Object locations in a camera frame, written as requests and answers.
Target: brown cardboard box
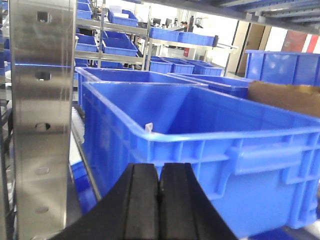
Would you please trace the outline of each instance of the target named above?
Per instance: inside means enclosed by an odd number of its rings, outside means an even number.
[[[248,99],[320,118],[320,87],[253,81]]]

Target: metal upright with holes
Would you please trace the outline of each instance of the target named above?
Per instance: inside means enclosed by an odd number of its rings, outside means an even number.
[[[76,0],[10,0],[19,240],[66,222]]]

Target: blue plastic crate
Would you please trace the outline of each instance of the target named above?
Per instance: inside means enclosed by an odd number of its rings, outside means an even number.
[[[108,19],[110,23],[136,27],[138,18],[129,10],[122,10],[123,14],[128,14],[129,18],[114,16],[113,12],[108,10]]]
[[[96,204],[96,198],[90,186],[87,171],[82,161],[71,166],[75,189],[77,191],[83,214],[89,212]]]
[[[191,163],[239,238],[316,220],[319,118],[188,85],[86,82],[83,104],[102,195],[128,163]]]
[[[210,63],[205,61],[189,59],[186,59],[186,61],[194,65],[193,74],[221,76],[224,71],[223,68],[212,66]]]
[[[87,59],[81,59],[81,58],[75,58],[74,59],[75,61],[75,67],[88,67],[89,65],[89,61]]]
[[[247,50],[245,76],[274,84],[320,86],[320,54]]]
[[[3,49],[4,60],[7,62],[11,62],[11,51],[10,49]]]
[[[78,3],[91,4],[90,0],[77,0]]]
[[[196,44],[202,46],[212,46],[214,44],[214,36],[204,36],[193,32],[179,32],[178,42],[186,44]]]
[[[150,38],[178,42],[179,31],[170,31],[159,27],[151,27]]]
[[[2,9],[9,10],[9,3],[8,1],[2,1]]]
[[[77,11],[76,17],[78,19],[91,19],[92,10],[88,3],[78,2],[77,3]]]
[[[97,68],[98,67],[98,62],[94,61],[93,67]],[[122,65],[121,62],[112,62],[112,61],[101,61],[101,66],[102,69],[124,69],[124,66]]]
[[[3,38],[3,48],[10,49],[10,38]]]
[[[151,57],[150,60],[150,71],[157,73],[171,73],[173,68],[173,63],[165,61],[160,58]]]
[[[181,60],[178,58],[171,58],[171,57],[162,57],[161,59],[164,59],[170,63],[173,63],[172,70],[171,70],[172,73],[192,74],[194,72],[195,65],[191,65],[184,60]]]
[[[74,59],[76,64],[88,64],[88,60],[87,59],[81,59],[81,58],[75,58]]]
[[[102,33],[102,38],[124,39],[129,41],[129,37],[127,36],[127,34],[123,32],[116,32],[116,31],[104,31]]]
[[[138,49],[129,39],[104,38],[103,52],[105,54],[135,57],[137,55]]]
[[[247,98],[249,81],[235,79],[223,76],[211,75],[196,75],[196,74],[179,74],[188,80],[199,81],[203,84],[208,84],[209,89],[221,93],[230,94],[238,98]]]
[[[107,69],[94,67],[76,67],[78,72],[78,104],[83,106],[83,83],[84,82],[138,82],[138,83],[157,83],[157,84],[188,84],[208,88],[207,84],[198,81],[186,80],[180,76],[166,75],[157,72],[136,71],[124,69]]]
[[[75,50],[87,51],[87,52],[97,52],[98,44],[94,36],[87,36],[82,34],[76,34],[79,38]]]

